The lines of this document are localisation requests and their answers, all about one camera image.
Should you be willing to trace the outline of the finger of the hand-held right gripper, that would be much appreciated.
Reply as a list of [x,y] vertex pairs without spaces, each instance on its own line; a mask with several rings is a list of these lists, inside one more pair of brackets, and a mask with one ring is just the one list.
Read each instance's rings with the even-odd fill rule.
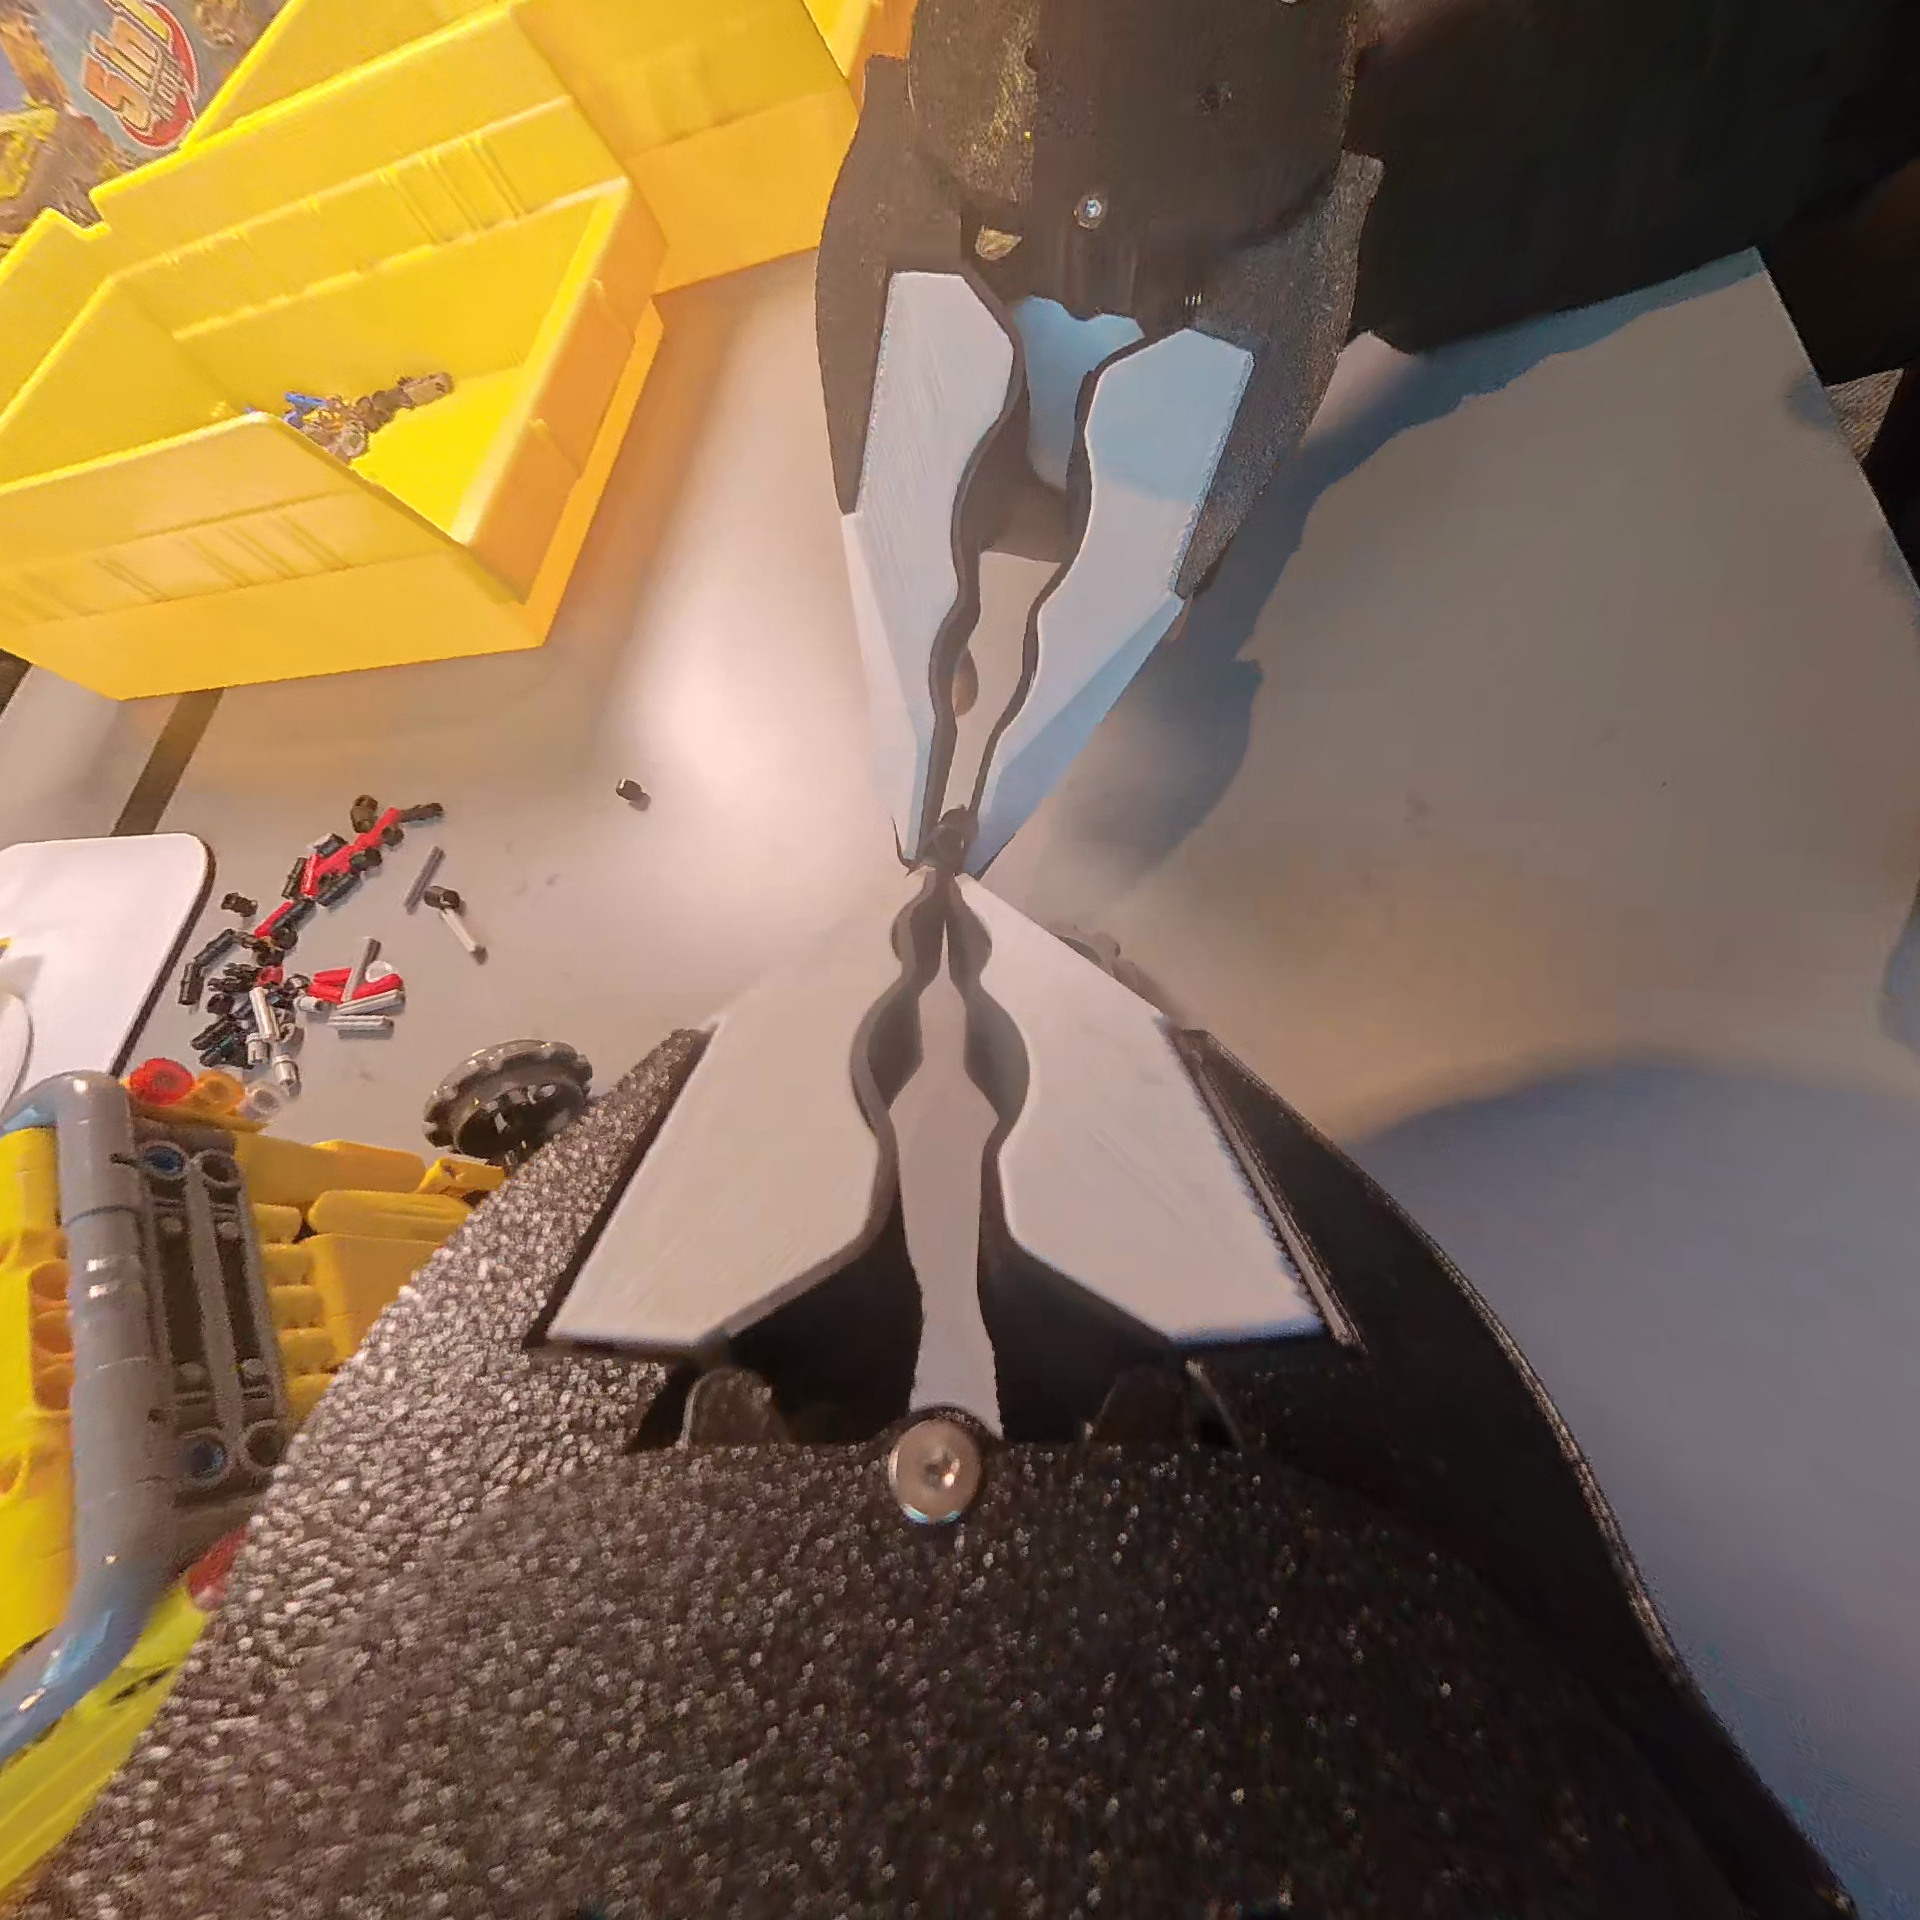
[[1187,612],[1181,587],[1255,354],[1181,329],[1093,376],[1077,544],[1035,601],[1024,683],[981,763],[968,872],[983,875]]
[[976,507],[1023,422],[1023,352],[997,304],[960,273],[895,275],[845,547],[875,785],[906,867],[942,818],[989,540]]

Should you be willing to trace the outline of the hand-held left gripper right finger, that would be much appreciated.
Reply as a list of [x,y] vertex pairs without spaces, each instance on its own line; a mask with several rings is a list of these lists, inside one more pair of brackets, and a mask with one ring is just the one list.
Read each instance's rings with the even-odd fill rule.
[[1205,1091],[1198,1036],[971,879],[952,882],[952,976],[994,1115],[976,1297],[1001,1439],[1071,1443],[1135,1372],[1355,1343],[1278,1180]]

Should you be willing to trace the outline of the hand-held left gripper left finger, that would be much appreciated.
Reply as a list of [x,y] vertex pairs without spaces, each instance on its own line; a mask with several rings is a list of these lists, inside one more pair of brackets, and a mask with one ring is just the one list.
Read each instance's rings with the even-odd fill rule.
[[945,910],[945,875],[888,875],[709,1022],[567,1268],[546,1343],[696,1377],[731,1364],[802,1441],[906,1415],[925,1302],[893,1110],[922,1068]]

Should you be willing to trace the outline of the yellow brick toy truck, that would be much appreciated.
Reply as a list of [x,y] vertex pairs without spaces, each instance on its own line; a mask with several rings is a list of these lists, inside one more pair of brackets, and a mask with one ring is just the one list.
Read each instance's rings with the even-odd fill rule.
[[432,1158],[266,1131],[270,1092],[158,1058],[125,1081],[139,1180],[137,1279],[175,1443],[158,1576],[109,1608],[79,1547],[80,1417],[50,1120],[5,1138],[5,1665],[65,1626],[88,1691],[5,1748],[5,1903],[74,1834],[225,1603],[248,1524],[301,1426],[373,1324],[511,1172],[587,1112],[593,1068],[554,1041],[477,1051],[427,1100]]

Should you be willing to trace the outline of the pale grey desk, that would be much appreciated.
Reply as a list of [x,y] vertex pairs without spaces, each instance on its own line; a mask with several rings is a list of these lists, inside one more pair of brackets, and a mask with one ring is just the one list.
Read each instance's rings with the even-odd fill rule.
[[[605,1112],[483,1207],[255,1528],[27,1915],[1559,1915],[1626,1811],[1447,1550],[1225,1448],[664,1448],[522,1324],[643,1054],[893,857],[810,265],[670,304],[538,656],[225,696],[167,811],[272,879],[441,800],[489,968],[309,1134],[486,1041]],[[654,798],[623,808],[616,785]],[[1917,596],[1760,271],[1431,360],[1296,475],[992,872],[1293,1115],[1327,1227],[1440,1252],[1566,1415],[1701,1690],[1862,1915],[1917,1915]]]

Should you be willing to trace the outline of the pile of small brick parts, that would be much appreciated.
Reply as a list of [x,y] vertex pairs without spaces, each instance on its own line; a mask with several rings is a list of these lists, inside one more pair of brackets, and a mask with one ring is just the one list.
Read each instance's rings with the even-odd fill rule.
[[205,1012],[193,1036],[193,1058],[210,1071],[253,1073],[289,1047],[302,1019],[347,999],[347,971],[305,971],[297,950],[321,918],[343,905],[405,835],[443,818],[443,806],[384,808],[360,798],[350,831],[331,833],[297,856],[280,896],[255,904],[230,895],[226,924],[193,951],[181,968],[178,1003]]

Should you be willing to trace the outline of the white oval board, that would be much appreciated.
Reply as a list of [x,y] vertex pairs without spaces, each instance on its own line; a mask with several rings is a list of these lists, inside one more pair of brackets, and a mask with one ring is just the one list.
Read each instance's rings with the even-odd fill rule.
[[121,1073],[209,900],[191,833],[3,852],[3,1103],[61,1073]]

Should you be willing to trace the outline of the blue toy kit box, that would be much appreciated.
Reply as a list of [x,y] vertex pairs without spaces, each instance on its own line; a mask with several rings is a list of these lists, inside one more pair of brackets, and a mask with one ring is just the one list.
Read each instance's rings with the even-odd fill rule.
[[5,3],[3,250],[181,147],[282,3]]

